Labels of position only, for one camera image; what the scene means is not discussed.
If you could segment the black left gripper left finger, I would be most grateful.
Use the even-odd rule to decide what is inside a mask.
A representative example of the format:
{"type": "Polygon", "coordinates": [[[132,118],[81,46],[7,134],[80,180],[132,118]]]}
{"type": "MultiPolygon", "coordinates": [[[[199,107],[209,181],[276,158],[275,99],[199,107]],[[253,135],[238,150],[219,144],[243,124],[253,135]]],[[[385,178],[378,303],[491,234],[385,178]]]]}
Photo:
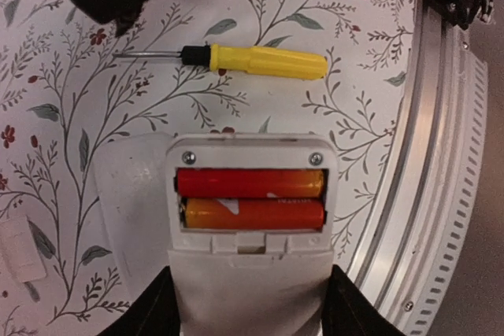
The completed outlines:
{"type": "Polygon", "coordinates": [[[179,336],[180,314],[169,266],[164,267],[130,308],[98,336],[179,336]]]}

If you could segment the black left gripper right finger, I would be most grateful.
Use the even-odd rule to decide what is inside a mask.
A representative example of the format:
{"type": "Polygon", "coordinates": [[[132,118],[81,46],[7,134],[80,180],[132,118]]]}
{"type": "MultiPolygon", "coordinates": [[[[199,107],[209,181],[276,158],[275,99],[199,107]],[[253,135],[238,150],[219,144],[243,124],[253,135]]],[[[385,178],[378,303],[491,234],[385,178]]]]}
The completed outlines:
{"type": "Polygon", "coordinates": [[[354,285],[340,266],[332,266],[321,313],[322,334],[333,336],[403,336],[354,285]]]}

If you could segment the white remote with green logo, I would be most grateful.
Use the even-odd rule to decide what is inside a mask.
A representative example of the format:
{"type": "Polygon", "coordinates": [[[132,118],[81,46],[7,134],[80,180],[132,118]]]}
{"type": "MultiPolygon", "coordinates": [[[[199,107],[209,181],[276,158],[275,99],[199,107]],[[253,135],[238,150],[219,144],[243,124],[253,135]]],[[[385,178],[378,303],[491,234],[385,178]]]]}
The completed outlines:
{"type": "Polygon", "coordinates": [[[166,152],[169,267],[185,335],[319,335],[333,265],[338,158],[319,135],[185,135],[166,152]],[[324,225],[310,230],[214,230],[184,225],[180,168],[317,169],[324,225]]]}

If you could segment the white battery cover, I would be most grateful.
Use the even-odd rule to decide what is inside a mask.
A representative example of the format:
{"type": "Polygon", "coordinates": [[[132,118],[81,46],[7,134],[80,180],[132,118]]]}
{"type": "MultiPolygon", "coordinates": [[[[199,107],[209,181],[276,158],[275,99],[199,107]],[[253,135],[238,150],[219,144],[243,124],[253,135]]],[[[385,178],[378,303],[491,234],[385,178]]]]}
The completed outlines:
{"type": "Polygon", "coordinates": [[[26,216],[1,222],[1,251],[9,271],[18,282],[32,282],[46,277],[46,269],[26,216]]]}

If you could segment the yellow handled screwdriver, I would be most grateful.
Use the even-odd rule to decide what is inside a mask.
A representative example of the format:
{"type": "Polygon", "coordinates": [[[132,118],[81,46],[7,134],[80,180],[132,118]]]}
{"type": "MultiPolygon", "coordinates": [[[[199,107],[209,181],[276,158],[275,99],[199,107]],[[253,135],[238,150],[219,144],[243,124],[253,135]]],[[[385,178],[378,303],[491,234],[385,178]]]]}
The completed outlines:
{"type": "Polygon", "coordinates": [[[275,47],[229,47],[218,44],[184,46],[180,51],[132,51],[114,53],[116,58],[176,58],[183,65],[201,66],[212,72],[221,69],[258,76],[292,79],[321,79],[328,62],[320,54],[283,50],[275,47]]]}

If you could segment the white remote control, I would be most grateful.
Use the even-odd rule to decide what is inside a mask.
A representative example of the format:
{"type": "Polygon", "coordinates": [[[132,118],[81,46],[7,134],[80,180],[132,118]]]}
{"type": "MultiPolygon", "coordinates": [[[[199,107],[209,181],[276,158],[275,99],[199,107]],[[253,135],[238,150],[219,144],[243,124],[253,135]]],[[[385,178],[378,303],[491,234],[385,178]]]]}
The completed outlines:
{"type": "Polygon", "coordinates": [[[165,155],[172,140],[165,133],[128,137],[99,147],[94,156],[106,232],[132,297],[169,264],[165,155]]]}

